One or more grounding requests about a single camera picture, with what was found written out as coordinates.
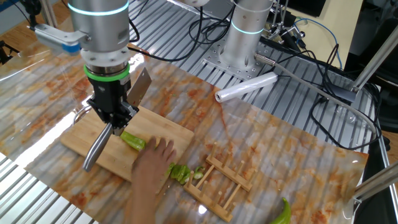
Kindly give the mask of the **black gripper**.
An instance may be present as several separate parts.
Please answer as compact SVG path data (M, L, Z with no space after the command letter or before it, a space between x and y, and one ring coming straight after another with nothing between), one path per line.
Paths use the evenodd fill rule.
M100 119L106 123L105 134L122 135L124 127L139 112L139 108L127 102L127 91L131 80L100 82L88 79L94 88L94 95L88 100Z

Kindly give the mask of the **blurred person hand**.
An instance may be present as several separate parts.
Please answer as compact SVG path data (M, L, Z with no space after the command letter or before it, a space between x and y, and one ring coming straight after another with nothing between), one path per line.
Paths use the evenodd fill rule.
M139 153L132 164L131 184L134 191L156 193L176 152L174 141L150 138L146 147Z

